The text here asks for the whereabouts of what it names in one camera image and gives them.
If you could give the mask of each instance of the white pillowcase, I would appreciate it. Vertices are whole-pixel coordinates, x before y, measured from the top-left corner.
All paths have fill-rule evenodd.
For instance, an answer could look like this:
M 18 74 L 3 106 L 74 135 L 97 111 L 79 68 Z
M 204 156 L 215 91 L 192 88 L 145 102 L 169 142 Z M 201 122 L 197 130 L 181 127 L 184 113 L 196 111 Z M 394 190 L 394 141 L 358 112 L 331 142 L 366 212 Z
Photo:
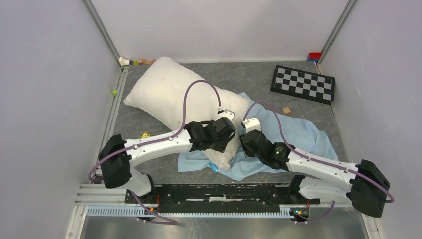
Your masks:
M 169 57 L 161 57 L 139 78 L 132 91 L 123 101 L 128 106 L 138 107 L 156 117 L 170 130 L 179 129 L 182 123 L 183 96 L 190 83 L 201 80 L 195 72 L 177 64 Z M 246 113 L 249 99 L 217 87 L 224 109 L 235 112 L 233 124 L 236 136 L 224 153 L 211 149 L 203 153 L 219 168 L 230 169 L 229 161 L 240 147 L 239 130 Z M 196 83 L 191 87 L 186 100 L 186 122 L 217 120 L 218 99 L 211 86 Z

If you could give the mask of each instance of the gray tabletop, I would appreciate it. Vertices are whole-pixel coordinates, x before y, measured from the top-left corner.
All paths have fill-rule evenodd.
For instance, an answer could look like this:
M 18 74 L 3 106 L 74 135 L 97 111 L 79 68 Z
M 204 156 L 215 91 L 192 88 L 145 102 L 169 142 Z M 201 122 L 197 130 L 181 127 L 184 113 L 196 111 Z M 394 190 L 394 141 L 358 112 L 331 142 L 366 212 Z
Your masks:
M 284 107 L 291 109 L 290 116 L 303 118 L 323 130 L 333 145 L 340 161 L 347 161 L 344 147 L 331 107 L 326 104 L 308 101 L 270 91 L 272 76 L 276 65 L 317 73 L 312 62 L 243 62 L 243 63 L 199 63 L 182 64 L 198 73 L 216 86 L 233 91 L 245 92 L 252 100 L 265 100 L 274 104 L 280 113 Z M 136 81 L 149 66 L 130 66 L 123 90 L 123 99 L 129 94 Z M 120 102 L 114 134 L 123 138 L 138 138 L 145 131 L 151 135 L 169 132 L 160 121 L 147 112 Z M 230 183 L 233 179 L 220 173 L 213 173 L 209 168 L 193 172 L 177 172 L 177 154 L 167 155 L 158 160 L 150 160 L 138 165 L 140 172 L 152 176 L 154 183 Z M 257 173 L 242 182 L 281 183 L 290 182 L 293 173 Z

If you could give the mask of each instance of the white wall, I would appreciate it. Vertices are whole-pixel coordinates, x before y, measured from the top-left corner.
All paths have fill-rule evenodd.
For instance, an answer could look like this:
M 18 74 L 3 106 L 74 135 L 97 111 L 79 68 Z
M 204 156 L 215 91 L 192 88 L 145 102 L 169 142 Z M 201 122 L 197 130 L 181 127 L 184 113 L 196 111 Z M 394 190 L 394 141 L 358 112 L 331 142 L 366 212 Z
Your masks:
M 80 0 L 0 3 L 0 238 L 63 238 L 118 66 Z
M 120 55 L 179 62 L 306 59 L 347 0 L 93 0 Z
M 375 162 L 391 182 L 386 238 L 422 233 L 422 2 L 359 1 L 328 56 L 336 77 L 333 107 L 355 162 Z

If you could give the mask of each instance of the black square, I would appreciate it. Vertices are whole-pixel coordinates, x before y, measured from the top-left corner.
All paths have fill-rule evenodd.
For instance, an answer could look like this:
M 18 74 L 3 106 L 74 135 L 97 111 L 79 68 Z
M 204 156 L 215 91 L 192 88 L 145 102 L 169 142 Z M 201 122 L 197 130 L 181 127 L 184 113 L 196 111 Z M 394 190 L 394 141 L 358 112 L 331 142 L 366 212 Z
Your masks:
M 308 96 L 309 95 L 309 90 L 303 89 L 302 90 L 302 94 L 304 94 L 305 96 Z
M 316 97 L 317 97 L 317 98 L 324 98 L 324 93 L 317 92 L 317 93 L 316 93 Z

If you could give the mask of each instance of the cable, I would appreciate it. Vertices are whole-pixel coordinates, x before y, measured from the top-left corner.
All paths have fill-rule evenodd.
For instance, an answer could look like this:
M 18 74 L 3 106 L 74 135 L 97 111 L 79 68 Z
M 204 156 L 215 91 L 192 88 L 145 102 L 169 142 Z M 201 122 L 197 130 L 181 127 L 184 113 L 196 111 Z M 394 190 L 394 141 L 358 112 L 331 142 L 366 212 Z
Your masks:
M 286 144 L 286 146 L 287 146 L 287 148 L 289 148 L 289 150 L 291 151 L 291 152 L 293 152 L 293 153 L 295 153 L 296 155 L 298 155 L 298 156 L 300 156 L 300 157 L 303 157 L 303 158 L 306 158 L 306 159 L 308 159 L 309 161 L 313 161 L 313 162 L 317 162 L 317 163 L 320 163 L 320 164 L 324 164 L 324 165 L 327 165 L 327 166 L 331 166 L 331 167 L 334 167 L 334 168 L 338 168 L 338 169 L 340 169 L 340 170 L 343 170 L 343 171 L 347 171 L 347 172 L 350 172 L 350 173 L 353 173 L 353 174 L 355 174 L 355 175 L 357 175 L 357 176 L 359 176 L 359 177 L 361 177 L 361 178 L 363 178 L 363 179 L 365 179 L 366 181 L 368 181 L 368 182 L 370 182 L 371 184 L 373 184 L 375 187 L 377 187 L 378 189 L 380 189 L 383 193 L 385 193 L 390 199 L 389 200 L 386 200 L 385 202 L 386 203 L 393 203 L 394 202 L 394 197 L 393 197 L 393 195 L 391 195 L 391 193 L 390 192 L 388 192 L 383 186 L 381 186 L 381 185 L 379 185 L 377 182 L 375 182 L 374 180 L 372 180 L 372 179 L 370 179 L 370 178 L 368 178 L 367 176 L 365 176 L 365 175 L 363 175 L 363 174 L 361 174 L 361 173 L 359 173 L 359 172 L 356 172 L 356 171 L 354 171 L 354 170 L 352 170 L 352 169 L 347 169 L 346 167 L 342 167 L 342 166 L 339 166 L 339 165 L 336 165 L 336 164 L 333 164 L 333 163 L 329 163 L 329 162 L 325 162 L 325 161 L 322 161 L 322 160 L 319 160 L 319 159 L 316 159 L 316 158 L 312 158 L 312 157 L 309 157 L 309 156 L 306 156 L 306 155 L 304 155 L 304 154 L 302 154 L 302 153 L 299 153 L 299 152 L 297 152 L 296 150 L 294 150 L 288 143 L 287 143 L 287 141 L 286 141 L 286 139 L 284 138 L 284 135 L 283 135 L 283 131 L 282 131 L 282 129 L 281 129 L 281 123 L 280 123 L 280 119 L 278 119 L 278 116 L 277 116 L 277 113 L 276 113 L 276 110 L 275 110 L 275 107 L 272 105 L 272 104 L 270 104 L 270 103 L 267 103 L 267 102 L 265 102 L 265 101 L 255 101 L 249 108 L 248 108 L 248 110 L 246 111 L 246 114 L 245 114 L 245 116 L 243 117 L 243 121 L 245 121 L 246 120 L 246 117 L 247 117 L 247 115 L 248 115 L 248 113 L 251 111 L 251 109 L 252 109 L 252 107 L 254 106 L 254 105 L 256 105 L 256 104 L 258 104 L 258 103 L 260 103 L 260 104 L 265 104 L 265 105 L 267 105 L 267 106 L 269 106 L 270 108 L 271 108 L 271 110 L 272 110 L 272 112 L 274 113 L 274 116 L 276 117 L 276 120 L 277 120 L 277 124 L 278 124 L 278 128 L 279 128 L 279 130 L 280 130 L 280 136 L 281 136 L 281 138 L 283 139 L 283 142 Z
M 143 203 L 139 200 L 138 196 L 134 192 L 132 192 L 132 191 L 130 191 L 130 192 L 132 193 L 133 197 L 136 199 L 136 201 L 141 205 L 141 207 L 145 211 L 147 211 L 151 215 L 154 215 L 157 218 L 161 218 L 161 219 L 167 221 L 167 222 L 158 222 L 158 221 L 147 221 L 147 220 L 143 220 L 145 223 L 166 224 L 166 225 L 176 225 L 177 224 L 177 221 L 176 220 L 173 220 L 173 219 L 170 219 L 170 218 L 166 218 L 166 217 L 160 216 L 157 213 L 154 213 L 151 210 L 149 210 L 145 205 L 143 205 Z
M 199 82 L 203 82 L 203 83 L 207 83 L 208 85 L 210 85 L 213 89 L 214 89 L 214 91 L 215 91 L 215 94 L 217 94 L 217 98 L 218 98 L 218 105 L 220 106 L 220 107 L 222 107 L 222 104 L 221 104 L 221 98 L 220 98 L 220 94 L 218 93 L 218 91 L 217 91 L 217 88 L 213 85 L 213 84 L 211 84 L 210 82 L 208 82 L 208 81 L 206 81 L 206 80 L 196 80 L 196 81 L 194 81 L 194 82 L 192 82 L 189 86 L 188 86 L 188 88 L 186 89 L 186 91 L 185 91 L 185 95 L 184 95 L 184 97 L 183 97 L 183 117 L 182 117 L 182 125 L 180 126 L 180 128 L 179 128 L 179 130 L 174 134 L 174 135 L 172 135 L 172 136 L 170 136 L 171 138 L 175 138 L 176 136 L 178 136 L 182 131 L 183 131 L 183 127 L 185 126 L 185 120 L 186 120 L 186 99 L 188 98 L 188 92 L 189 92 L 189 90 L 191 89 L 191 87 L 194 85 L 194 84 L 196 84 L 196 83 L 199 83 Z M 139 144 L 137 144 L 136 146 L 138 147 L 138 148 L 140 148 L 140 147 L 142 147 L 142 146 L 145 146 L 145 145 L 149 145 L 149 144 L 152 144 L 152 143 L 159 143 L 159 142 L 164 142 L 164 141 L 167 141 L 169 138 L 168 137 L 165 137 L 165 138 L 159 138 L 159 139 L 155 139 L 155 140 L 151 140 L 151 141 L 147 141 L 147 142 L 142 142 L 142 143 L 139 143 Z M 102 180 L 102 178 L 93 178 L 92 177 L 92 174 L 95 172 L 95 170 L 102 164 L 102 163 L 104 163 L 104 162 L 106 162 L 107 160 L 109 160 L 110 158 L 112 158 L 112 157 L 114 157 L 114 156 L 116 156 L 116 155 L 118 155 L 118 154 L 120 154 L 120 153 L 123 153 L 123 152 L 126 152 L 126 151 L 128 151 L 128 150 L 132 150 L 132 149 L 134 149 L 135 147 L 134 147 L 134 145 L 132 145 L 132 146 L 129 146 L 129 147 L 127 147 L 127 148 L 124 148 L 124 149 L 121 149 L 121 150 L 118 150 L 118 151 L 116 151 L 116 152 L 113 152 L 113 153 L 111 153 L 111 154 L 109 154 L 109 155 L 107 155 L 106 157 L 104 157 L 103 159 L 101 159 L 100 161 L 98 161 L 92 168 L 91 168 L 91 170 L 89 171 L 89 173 L 88 173 L 88 180 L 90 180 L 91 182 L 101 182 L 101 180 Z
M 334 210 L 334 206 L 335 206 L 335 201 L 332 202 L 330 209 L 323 216 L 321 216 L 319 218 L 315 218 L 315 219 L 309 220 L 309 221 L 305 221 L 305 222 L 295 221 L 295 224 L 308 224 L 308 223 L 314 223 L 314 222 L 317 222 L 319 220 L 322 220 L 322 219 L 326 218 Z

